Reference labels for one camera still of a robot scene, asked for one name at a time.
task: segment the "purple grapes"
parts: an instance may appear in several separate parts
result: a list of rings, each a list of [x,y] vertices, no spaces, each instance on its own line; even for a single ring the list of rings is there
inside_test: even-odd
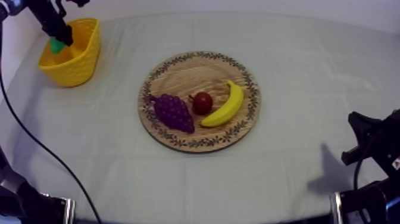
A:
[[[154,101],[155,115],[168,128],[194,133],[193,118],[185,102],[179,97],[162,94],[158,98],[151,96],[151,101]]]

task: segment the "yellow banana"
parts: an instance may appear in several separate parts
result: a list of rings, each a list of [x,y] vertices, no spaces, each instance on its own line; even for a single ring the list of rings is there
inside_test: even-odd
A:
[[[201,121],[204,127],[216,127],[228,122],[240,109],[243,102],[243,90],[240,86],[228,80],[230,86],[229,99],[218,110]]]

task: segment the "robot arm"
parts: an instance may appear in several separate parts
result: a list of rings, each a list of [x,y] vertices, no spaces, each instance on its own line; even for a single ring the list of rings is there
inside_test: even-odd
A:
[[[83,7],[89,0],[70,0]],[[67,14],[61,0],[56,0],[59,12],[55,10],[50,0],[4,0],[0,5],[0,19],[3,21],[8,15],[18,15],[26,7],[31,10],[33,15],[42,25],[42,30],[47,35],[54,37],[58,41],[71,46],[72,28],[66,25],[64,16]]]
[[[353,112],[348,120],[358,145],[343,152],[343,163],[361,165],[364,159],[371,157],[388,178],[360,189],[355,187],[352,191],[336,193],[331,198],[335,223],[362,223],[353,220],[361,214],[368,224],[400,223],[400,110],[384,120]]]
[[[1,148],[0,201],[0,215],[17,217],[23,224],[71,223],[73,220],[74,201],[38,193],[13,171]]]

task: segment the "table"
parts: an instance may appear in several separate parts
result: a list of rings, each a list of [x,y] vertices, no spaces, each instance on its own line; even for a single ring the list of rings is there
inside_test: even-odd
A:
[[[363,27],[269,14],[172,14],[101,23],[94,77],[59,88],[37,69],[47,37],[30,50],[9,95],[30,130],[82,180],[101,217],[117,223],[272,223],[330,210],[328,195],[351,189],[356,146],[347,116],[385,118],[400,107],[400,40]],[[142,127],[139,88],[162,60],[216,51],[256,77],[260,117],[232,147],[212,154],[169,150]],[[74,180],[0,107],[0,140],[38,190],[77,201]],[[371,160],[360,183],[384,179]]]

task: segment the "plastic fruit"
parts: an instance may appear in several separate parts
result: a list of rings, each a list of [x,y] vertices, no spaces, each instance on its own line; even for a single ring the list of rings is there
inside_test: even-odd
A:
[[[230,80],[228,80],[228,85],[230,86],[229,99],[218,110],[204,118],[201,121],[202,126],[216,127],[223,125],[239,111],[243,102],[243,90]]]
[[[159,98],[151,96],[154,101],[156,117],[170,129],[194,133],[195,126],[188,107],[179,97],[162,94]]]
[[[199,92],[195,97],[189,95],[189,98],[192,100],[193,112],[197,115],[206,115],[213,108],[213,98],[206,92]]]

